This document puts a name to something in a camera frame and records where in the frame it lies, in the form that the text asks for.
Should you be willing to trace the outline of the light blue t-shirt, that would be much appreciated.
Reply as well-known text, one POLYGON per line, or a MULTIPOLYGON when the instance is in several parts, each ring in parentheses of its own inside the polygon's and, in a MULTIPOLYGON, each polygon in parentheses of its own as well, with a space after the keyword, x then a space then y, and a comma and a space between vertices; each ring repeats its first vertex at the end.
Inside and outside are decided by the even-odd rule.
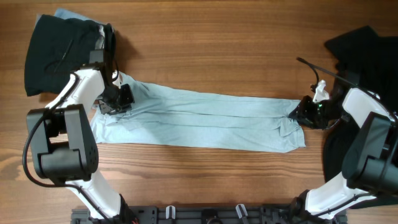
POLYGON ((96 112, 96 142, 158 144, 285 153, 305 147, 298 122, 288 117, 298 100, 179 90, 122 74, 132 88, 132 109, 96 112))

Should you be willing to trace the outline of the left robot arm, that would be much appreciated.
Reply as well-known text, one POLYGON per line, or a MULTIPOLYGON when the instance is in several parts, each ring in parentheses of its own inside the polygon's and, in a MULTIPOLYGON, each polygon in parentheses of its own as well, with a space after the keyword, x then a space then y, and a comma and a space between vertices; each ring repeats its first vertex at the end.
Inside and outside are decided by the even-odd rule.
POLYGON ((86 205, 92 223, 138 223, 98 170, 98 148, 88 121, 95 103, 101 114, 110 115, 126 112, 134 103, 130 86, 121 84, 105 49, 91 51, 89 62, 71 71, 68 84, 45 108, 29 111, 23 170, 36 185, 71 190, 86 205))

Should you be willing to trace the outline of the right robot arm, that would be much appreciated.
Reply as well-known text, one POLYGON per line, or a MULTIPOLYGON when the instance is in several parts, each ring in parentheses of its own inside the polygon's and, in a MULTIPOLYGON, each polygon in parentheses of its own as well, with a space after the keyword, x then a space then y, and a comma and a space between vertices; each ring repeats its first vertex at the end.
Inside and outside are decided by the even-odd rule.
POLYGON ((290 222, 333 222, 348 208, 397 205, 397 116, 375 92, 343 77, 335 86, 338 91, 329 95, 326 82, 317 79, 310 87, 314 95, 305 96, 289 115, 316 129, 347 115, 354 126, 339 171, 294 198, 284 213, 290 222))

